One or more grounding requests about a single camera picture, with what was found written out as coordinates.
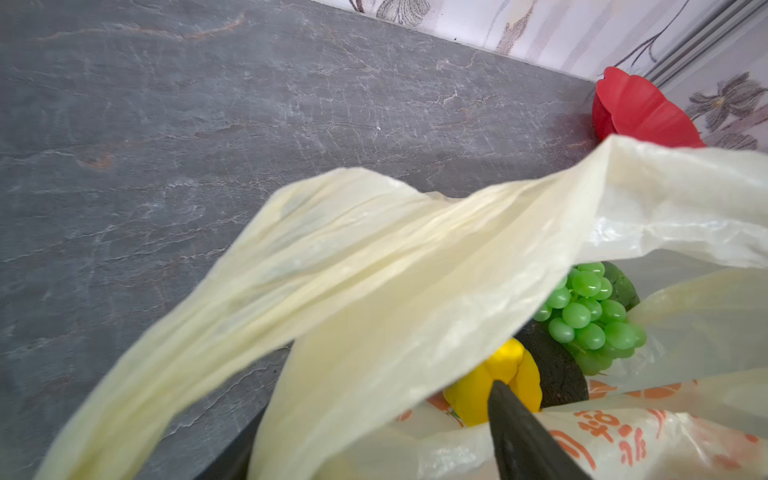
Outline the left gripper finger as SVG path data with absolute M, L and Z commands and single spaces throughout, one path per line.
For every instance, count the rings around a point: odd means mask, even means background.
M 495 380 L 487 402 L 501 480 L 588 480 L 510 387 Z

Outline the yellow plastic bag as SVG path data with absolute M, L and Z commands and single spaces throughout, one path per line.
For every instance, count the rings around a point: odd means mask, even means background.
M 605 479 L 767 475 L 767 158 L 613 136 L 464 199 L 361 168 L 278 190 L 68 421 L 41 479 L 130 479 L 171 420 L 281 346 L 250 479 L 494 479 L 487 426 L 416 408 L 578 263 L 631 260 L 643 351 L 538 421 Z

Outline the red flower-shaped plate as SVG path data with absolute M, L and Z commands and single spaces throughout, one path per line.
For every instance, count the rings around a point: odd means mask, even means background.
M 617 67 L 596 83 L 592 120 L 597 138 L 621 135 L 669 148 L 704 148 L 693 121 L 649 80 Z

